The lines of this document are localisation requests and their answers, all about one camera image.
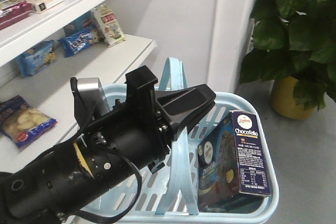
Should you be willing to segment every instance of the cookie package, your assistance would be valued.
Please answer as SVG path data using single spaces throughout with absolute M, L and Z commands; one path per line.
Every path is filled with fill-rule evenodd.
M 54 41 L 42 41 L 15 58 L 23 78 L 33 76 L 57 60 Z
M 98 30 L 94 27 L 87 27 L 71 36 L 62 38 L 59 42 L 64 50 L 64 57 L 78 54 L 99 41 Z
M 21 148 L 38 139 L 57 123 L 17 95 L 0 104 L 0 130 Z
M 229 111 L 197 150 L 200 211 L 246 214 L 271 195 L 255 114 Z

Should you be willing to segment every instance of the chocofello box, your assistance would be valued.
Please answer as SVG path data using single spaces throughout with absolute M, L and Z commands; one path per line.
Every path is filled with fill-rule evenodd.
M 257 117 L 230 111 L 198 145 L 198 208 L 249 212 L 269 195 Z

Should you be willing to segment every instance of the light blue basket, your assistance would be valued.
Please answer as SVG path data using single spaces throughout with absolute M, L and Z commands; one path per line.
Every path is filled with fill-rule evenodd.
M 186 88 L 183 64 L 176 58 L 166 61 L 159 90 Z M 110 109 L 115 99 L 125 101 L 126 85 L 103 87 Z M 172 144 L 166 166 L 154 175 L 147 168 L 141 170 L 141 196 L 119 223 L 264 223 L 274 213 L 279 200 L 279 187 L 269 155 L 265 135 L 257 111 L 245 99 L 231 93 L 216 92 L 215 106 L 187 135 L 186 129 Z M 261 203 L 251 204 L 241 211 L 248 214 L 198 212 L 197 208 L 197 145 L 230 110 L 240 109 L 257 115 L 261 142 L 268 168 L 272 196 Z M 85 207 L 85 210 L 113 216 L 125 209 L 136 192 L 135 176 L 126 179 L 108 193 Z

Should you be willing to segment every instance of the white shelf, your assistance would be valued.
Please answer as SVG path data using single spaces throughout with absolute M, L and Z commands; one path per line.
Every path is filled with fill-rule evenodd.
M 105 0 L 65 0 L 0 30 L 0 66 Z
M 1 135 L 0 171 L 21 169 L 39 153 L 52 147 L 75 125 L 71 77 L 99 77 L 102 85 L 123 80 L 124 74 L 137 68 L 154 47 L 156 43 L 152 39 L 126 35 L 126 41 L 113 47 L 98 43 L 69 58 L 64 58 L 62 52 L 56 52 L 58 60 L 48 68 L 33 77 L 17 77 L 0 88 L 0 101 L 20 94 L 31 106 L 58 121 L 53 129 L 22 151 Z

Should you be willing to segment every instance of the black cable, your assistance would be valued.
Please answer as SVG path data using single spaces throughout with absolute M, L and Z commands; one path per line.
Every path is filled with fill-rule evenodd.
M 83 126 L 81 128 L 79 128 L 79 130 L 71 137 L 69 138 L 67 141 L 75 141 L 77 138 L 79 138 L 79 136 L 81 134 L 84 133 L 84 131 L 86 130 L 86 128 L 88 127 L 89 123 L 92 121 L 92 117 L 94 114 L 94 110 L 96 109 L 96 103 L 93 101 L 92 102 L 92 108 L 90 110 L 90 113 L 88 114 L 88 116 L 86 117 Z
M 83 211 L 83 210 L 79 210 L 79 211 L 75 211 L 72 214 L 79 216 L 85 220 L 94 222 L 94 223 L 98 223 L 98 224 L 111 224 L 111 223 L 115 223 L 118 220 L 120 220 L 122 217 L 124 217 L 135 205 L 136 201 L 138 200 L 140 193 L 141 193 L 141 188 L 142 188 L 142 177 L 140 175 L 140 171 L 139 169 L 136 167 L 136 165 L 134 165 L 129 159 L 127 159 L 126 157 L 122 156 L 121 154 L 117 153 L 114 150 L 107 150 L 109 152 L 109 154 L 115 155 L 120 157 L 121 159 L 123 159 L 128 165 L 129 167 L 132 169 L 135 177 L 137 178 L 137 191 L 136 191 L 136 195 L 133 198 L 132 202 L 130 203 L 130 205 L 120 214 L 117 214 L 115 216 L 112 217 L 105 217 L 105 216 L 100 216 L 100 215 L 96 215 L 93 214 L 91 212 L 87 212 L 87 211 Z

